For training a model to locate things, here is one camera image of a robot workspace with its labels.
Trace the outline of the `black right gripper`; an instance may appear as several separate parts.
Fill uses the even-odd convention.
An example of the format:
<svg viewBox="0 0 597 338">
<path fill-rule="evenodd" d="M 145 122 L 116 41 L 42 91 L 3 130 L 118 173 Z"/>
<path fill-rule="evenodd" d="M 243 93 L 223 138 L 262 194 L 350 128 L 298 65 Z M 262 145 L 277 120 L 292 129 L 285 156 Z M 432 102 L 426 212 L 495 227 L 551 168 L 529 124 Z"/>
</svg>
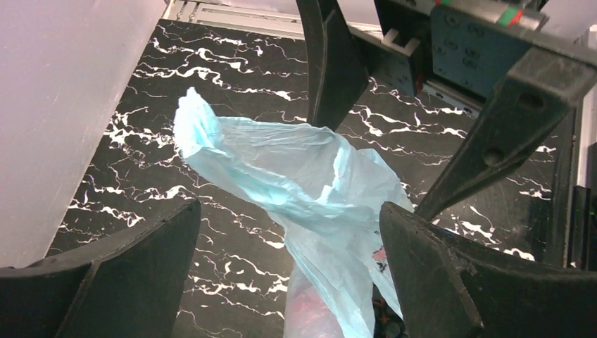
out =
<svg viewBox="0 0 597 338">
<path fill-rule="evenodd" d="M 540 1 L 376 1 L 380 35 L 349 29 L 335 0 L 296 4 L 313 126 L 337 130 L 368 73 L 402 94 L 427 90 L 444 100 L 483 101 L 496 86 L 417 207 L 425 220 L 517 170 L 596 84 L 595 63 L 528 50 L 501 32 L 540 30 L 548 21 Z"/>
</svg>

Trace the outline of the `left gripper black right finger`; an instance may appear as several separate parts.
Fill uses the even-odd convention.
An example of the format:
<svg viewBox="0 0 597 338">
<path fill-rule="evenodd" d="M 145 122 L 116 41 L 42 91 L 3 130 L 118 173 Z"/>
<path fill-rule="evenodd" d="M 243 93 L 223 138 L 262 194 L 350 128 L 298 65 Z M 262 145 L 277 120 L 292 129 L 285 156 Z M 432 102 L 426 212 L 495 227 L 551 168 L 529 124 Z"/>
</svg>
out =
<svg viewBox="0 0 597 338">
<path fill-rule="evenodd" d="M 379 226 L 410 337 L 595 337 L 596 274 L 535 263 L 391 202 Z"/>
</svg>

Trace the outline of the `dark red fake apple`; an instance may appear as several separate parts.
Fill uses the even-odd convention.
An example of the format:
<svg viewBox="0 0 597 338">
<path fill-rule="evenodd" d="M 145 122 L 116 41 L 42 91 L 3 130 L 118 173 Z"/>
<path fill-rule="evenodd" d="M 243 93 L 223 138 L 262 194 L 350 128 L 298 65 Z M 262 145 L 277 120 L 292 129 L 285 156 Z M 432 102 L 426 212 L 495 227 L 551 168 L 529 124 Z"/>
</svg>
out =
<svg viewBox="0 0 597 338">
<path fill-rule="evenodd" d="M 287 287 L 283 337 L 344 338 L 337 319 L 297 265 Z"/>
</svg>

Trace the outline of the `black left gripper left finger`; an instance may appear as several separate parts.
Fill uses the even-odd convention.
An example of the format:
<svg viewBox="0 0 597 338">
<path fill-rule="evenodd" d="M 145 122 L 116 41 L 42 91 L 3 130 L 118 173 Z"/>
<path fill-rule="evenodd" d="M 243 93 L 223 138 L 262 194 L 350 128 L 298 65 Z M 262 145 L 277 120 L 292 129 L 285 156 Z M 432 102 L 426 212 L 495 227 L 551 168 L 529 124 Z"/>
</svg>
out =
<svg viewBox="0 0 597 338">
<path fill-rule="evenodd" d="M 170 337 L 201 223 L 170 215 L 1 269 L 2 337 Z"/>
</svg>

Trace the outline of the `light blue plastic bag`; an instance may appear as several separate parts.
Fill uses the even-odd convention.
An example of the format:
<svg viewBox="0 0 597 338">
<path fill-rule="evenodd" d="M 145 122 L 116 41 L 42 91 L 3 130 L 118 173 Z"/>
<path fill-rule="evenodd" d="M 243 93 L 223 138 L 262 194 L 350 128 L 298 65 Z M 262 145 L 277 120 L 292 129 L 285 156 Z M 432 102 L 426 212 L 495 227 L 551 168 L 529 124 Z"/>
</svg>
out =
<svg viewBox="0 0 597 338">
<path fill-rule="evenodd" d="M 194 88 L 178 101 L 173 135 L 189 167 L 284 228 L 287 251 L 345 337 L 373 336 L 374 289 L 401 312 L 379 214 L 386 201 L 413 205 L 377 151 L 326 127 L 218 116 Z"/>
</svg>

